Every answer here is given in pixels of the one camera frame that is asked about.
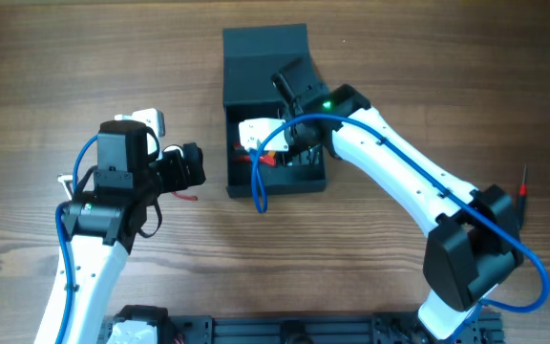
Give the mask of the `red black screwdriver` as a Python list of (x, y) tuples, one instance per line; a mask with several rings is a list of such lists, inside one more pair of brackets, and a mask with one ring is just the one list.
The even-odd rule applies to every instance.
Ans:
[(524, 165), (521, 183), (518, 188), (517, 198), (517, 214), (518, 214), (518, 226), (522, 227), (525, 220), (525, 209), (527, 199), (527, 165)]

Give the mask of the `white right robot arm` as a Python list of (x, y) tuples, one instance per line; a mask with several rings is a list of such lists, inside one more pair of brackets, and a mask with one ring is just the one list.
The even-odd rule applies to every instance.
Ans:
[(431, 288), (418, 320), (434, 339), (457, 339), (527, 256), (511, 197), (496, 185), (480, 191), (449, 174), (391, 129), (356, 89), (329, 90), (301, 59), (271, 80), (285, 101), (285, 127), (277, 135), (289, 151), (324, 146), (415, 220), (427, 239), (423, 273)]

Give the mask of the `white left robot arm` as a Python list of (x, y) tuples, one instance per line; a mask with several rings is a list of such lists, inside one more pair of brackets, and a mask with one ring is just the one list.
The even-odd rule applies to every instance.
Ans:
[(194, 143), (149, 151), (152, 128), (136, 120), (101, 123), (97, 163), (72, 180), (73, 196), (55, 211), (59, 263), (38, 343), (94, 343), (115, 283), (149, 207), (164, 193), (205, 181)]

